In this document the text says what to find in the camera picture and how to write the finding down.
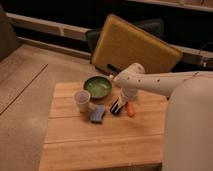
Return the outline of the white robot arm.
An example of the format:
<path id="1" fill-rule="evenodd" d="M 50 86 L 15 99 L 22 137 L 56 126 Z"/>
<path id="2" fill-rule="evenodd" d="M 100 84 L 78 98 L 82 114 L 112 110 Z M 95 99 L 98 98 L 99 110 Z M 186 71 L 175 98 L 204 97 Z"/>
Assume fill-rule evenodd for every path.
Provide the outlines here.
<path id="1" fill-rule="evenodd" d="M 169 98 L 162 171 L 213 171 L 213 71 L 147 74 L 133 63 L 114 82 L 126 98 L 139 89 Z"/>

